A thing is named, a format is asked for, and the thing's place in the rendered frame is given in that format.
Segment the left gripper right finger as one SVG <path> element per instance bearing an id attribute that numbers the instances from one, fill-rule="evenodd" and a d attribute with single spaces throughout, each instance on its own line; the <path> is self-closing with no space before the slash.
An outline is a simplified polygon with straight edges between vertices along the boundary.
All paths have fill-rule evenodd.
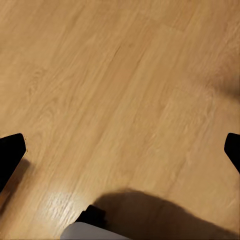
<path id="1" fill-rule="evenodd" d="M 224 151 L 240 173 L 240 135 L 228 133 Z"/>

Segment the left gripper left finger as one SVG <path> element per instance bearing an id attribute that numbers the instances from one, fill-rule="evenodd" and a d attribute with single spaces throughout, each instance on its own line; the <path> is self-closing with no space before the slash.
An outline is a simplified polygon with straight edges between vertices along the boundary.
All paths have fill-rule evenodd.
<path id="1" fill-rule="evenodd" d="M 0 192 L 26 152 L 22 133 L 0 138 Z"/>

